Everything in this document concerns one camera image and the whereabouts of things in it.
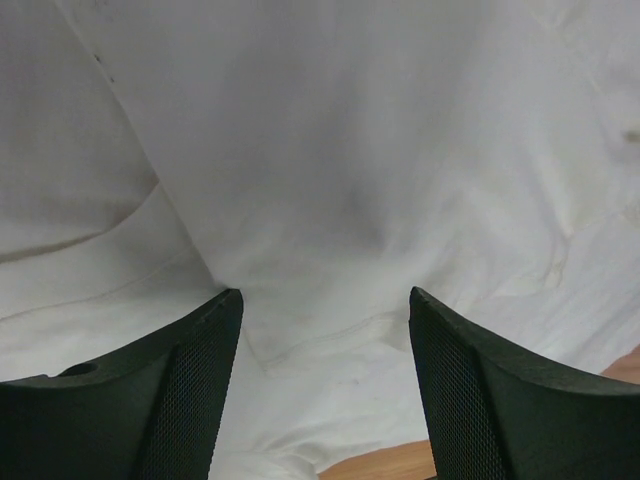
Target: garment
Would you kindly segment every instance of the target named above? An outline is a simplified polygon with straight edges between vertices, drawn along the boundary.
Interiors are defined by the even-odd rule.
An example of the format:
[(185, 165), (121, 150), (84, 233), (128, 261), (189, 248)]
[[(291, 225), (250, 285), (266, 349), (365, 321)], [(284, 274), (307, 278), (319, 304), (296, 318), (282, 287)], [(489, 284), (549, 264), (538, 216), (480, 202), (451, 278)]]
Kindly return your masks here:
[(0, 379), (239, 288), (211, 478), (306, 480), (426, 437), (414, 285), (606, 367), (640, 343), (640, 13), (602, 5), (3, 3)]

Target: white shirt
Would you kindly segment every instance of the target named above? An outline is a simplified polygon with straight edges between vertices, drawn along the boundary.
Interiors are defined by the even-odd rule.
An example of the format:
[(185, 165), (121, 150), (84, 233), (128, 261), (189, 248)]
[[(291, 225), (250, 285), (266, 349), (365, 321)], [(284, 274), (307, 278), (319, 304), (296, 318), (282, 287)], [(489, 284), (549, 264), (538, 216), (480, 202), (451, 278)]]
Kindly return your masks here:
[(580, 368), (640, 343), (631, 0), (0, 9), (3, 379), (240, 288), (212, 478), (306, 479), (426, 436), (413, 285)]

